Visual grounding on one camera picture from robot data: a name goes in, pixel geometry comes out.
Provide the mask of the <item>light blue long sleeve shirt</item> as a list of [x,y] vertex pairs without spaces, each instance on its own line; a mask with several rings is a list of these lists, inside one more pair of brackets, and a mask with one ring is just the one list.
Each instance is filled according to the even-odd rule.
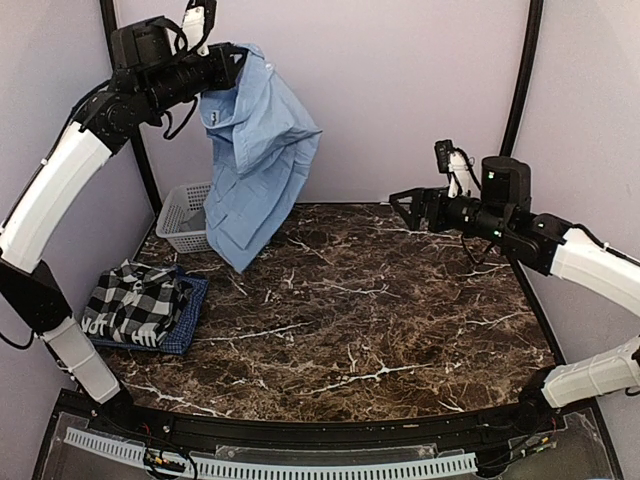
[[211,248],[247,269],[286,220],[310,175],[322,131],[256,45],[235,87],[200,97],[213,148],[204,203]]

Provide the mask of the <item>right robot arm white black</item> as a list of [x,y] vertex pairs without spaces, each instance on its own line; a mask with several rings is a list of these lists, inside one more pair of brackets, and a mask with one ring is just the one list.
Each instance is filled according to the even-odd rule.
[[[457,230],[497,246],[502,255],[530,269],[585,287],[629,312],[639,312],[639,262],[598,240],[587,227],[549,213],[531,210],[531,170],[514,158],[482,161],[480,194],[468,183],[475,176],[458,152],[441,163],[449,184],[414,188],[390,195],[389,203],[407,226],[422,223],[439,233]],[[639,339],[587,359],[534,374],[510,413],[521,434],[534,432],[549,410],[612,392],[639,391]]]

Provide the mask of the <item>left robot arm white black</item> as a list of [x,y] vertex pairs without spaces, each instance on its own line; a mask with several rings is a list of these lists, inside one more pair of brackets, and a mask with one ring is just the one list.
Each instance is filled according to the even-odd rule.
[[74,107],[1,225],[1,295],[40,337],[120,436],[141,427],[140,412],[81,330],[43,253],[54,230],[91,178],[142,124],[161,126],[168,111],[205,91],[233,88],[248,51],[207,45],[212,7],[186,10],[177,25],[164,16],[112,32],[113,73]]

